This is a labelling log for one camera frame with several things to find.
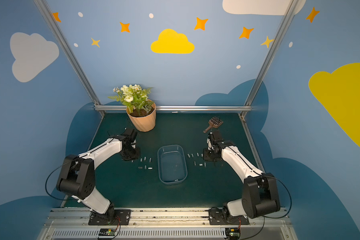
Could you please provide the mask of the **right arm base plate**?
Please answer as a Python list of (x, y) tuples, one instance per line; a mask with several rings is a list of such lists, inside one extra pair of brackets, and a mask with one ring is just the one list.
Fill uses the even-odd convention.
[(208, 210), (210, 225), (249, 225), (247, 216), (232, 216), (226, 208), (210, 208)]

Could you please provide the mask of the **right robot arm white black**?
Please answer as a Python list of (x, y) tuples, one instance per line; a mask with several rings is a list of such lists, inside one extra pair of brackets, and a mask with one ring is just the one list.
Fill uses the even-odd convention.
[(277, 180), (271, 173), (266, 174), (255, 167), (232, 142), (208, 140), (207, 145), (204, 160), (223, 160), (243, 183), (241, 198), (226, 203), (228, 218), (247, 216), (254, 219), (281, 209)]

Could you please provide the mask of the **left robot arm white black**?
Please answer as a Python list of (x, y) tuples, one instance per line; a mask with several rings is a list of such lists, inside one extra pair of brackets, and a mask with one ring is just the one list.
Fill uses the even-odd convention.
[(136, 147), (137, 132), (124, 132), (108, 138), (104, 143), (85, 152), (69, 155), (64, 159), (57, 180), (56, 189), (87, 206), (92, 213), (103, 218), (114, 218), (114, 206), (96, 189), (95, 170), (116, 154), (124, 161), (140, 157), (140, 148)]

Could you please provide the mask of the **clear plastic storage box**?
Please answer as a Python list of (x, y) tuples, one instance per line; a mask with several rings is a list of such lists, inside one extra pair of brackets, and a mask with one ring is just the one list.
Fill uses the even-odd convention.
[(182, 183), (188, 176), (184, 150), (180, 145), (168, 145), (158, 150), (158, 173), (165, 185)]

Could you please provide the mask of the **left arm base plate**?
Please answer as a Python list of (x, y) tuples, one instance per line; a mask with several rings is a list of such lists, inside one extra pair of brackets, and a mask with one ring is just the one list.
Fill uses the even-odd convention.
[(127, 226), (130, 222), (132, 210), (130, 209), (113, 209), (108, 213), (99, 214), (91, 212), (88, 222), (89, 226)]

